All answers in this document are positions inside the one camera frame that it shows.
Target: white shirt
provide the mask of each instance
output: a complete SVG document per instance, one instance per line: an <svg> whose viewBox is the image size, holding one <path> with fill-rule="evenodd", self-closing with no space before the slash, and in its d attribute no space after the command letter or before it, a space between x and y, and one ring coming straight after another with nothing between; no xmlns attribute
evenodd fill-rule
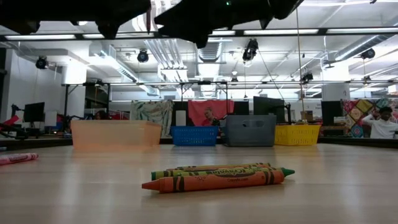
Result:
<svg viewBox="0 0 398 224"><path fill-rule="evenodd" d="M366 124L372 126L371 138L393 139L395 131L398 131L398 124L383 119L374 120L373 115L369 114L362 119Z"/></svg>

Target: colorful quilt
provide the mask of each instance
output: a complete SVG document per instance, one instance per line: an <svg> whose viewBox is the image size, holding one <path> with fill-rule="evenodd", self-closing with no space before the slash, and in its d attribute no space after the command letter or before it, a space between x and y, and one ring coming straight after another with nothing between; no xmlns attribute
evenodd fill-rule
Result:
<svg viewBox="0 0 398 224"><path fill-rule="evenodd" d="M348 135L353 138L369 138L370 127L363 126L362 119L374 110L390 106L393 110L391 121L398 121L398 100L389 100L387 98L379 100L343 100L341 101L343 115L346 117L346 127Z"/></svg>
<svg viewBox="0 0 398 224"><path fill-rule="evenodd" d="M162 137L168 136L172 125L174 102L132 102L130 120L152 121L162 125Z"/></svg>

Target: table surface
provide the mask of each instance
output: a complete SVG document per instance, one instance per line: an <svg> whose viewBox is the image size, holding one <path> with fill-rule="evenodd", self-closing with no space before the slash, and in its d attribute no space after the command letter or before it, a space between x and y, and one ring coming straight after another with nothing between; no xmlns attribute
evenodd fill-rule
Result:
<svg viewBox="0 0 398 224"><path fill-rule="evenodd" d="M23 150L37 161L0 167L1 224L397 223L398 152L370 147L173 147ZM152 170L270 162L284 184L158 194Z"/></svg>

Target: computer monitor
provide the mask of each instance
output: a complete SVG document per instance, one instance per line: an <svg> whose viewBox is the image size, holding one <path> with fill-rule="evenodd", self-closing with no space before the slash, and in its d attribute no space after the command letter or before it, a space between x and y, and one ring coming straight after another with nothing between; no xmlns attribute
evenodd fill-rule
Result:
<svg viewBox="0 0 398 224"><path fill-rule="evenodd" d="M285 101L261 96L253 97L254 115L276 115L277 123L285 123Z"/></svg>
<svg viewBox="0 0 398 224"><path fill-rule="evenodd" d="M25 105L24 122L43 122L44 102Z"/></svg>

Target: blue basket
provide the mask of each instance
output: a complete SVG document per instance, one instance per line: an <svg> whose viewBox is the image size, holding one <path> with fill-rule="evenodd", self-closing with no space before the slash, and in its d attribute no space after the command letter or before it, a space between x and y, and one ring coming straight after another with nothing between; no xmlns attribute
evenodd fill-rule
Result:
<svg viewBox="0 0 398 224"><path fill-rule="evenodd" d="M218 126L172 126L176 146L215 146Z"/></svg>

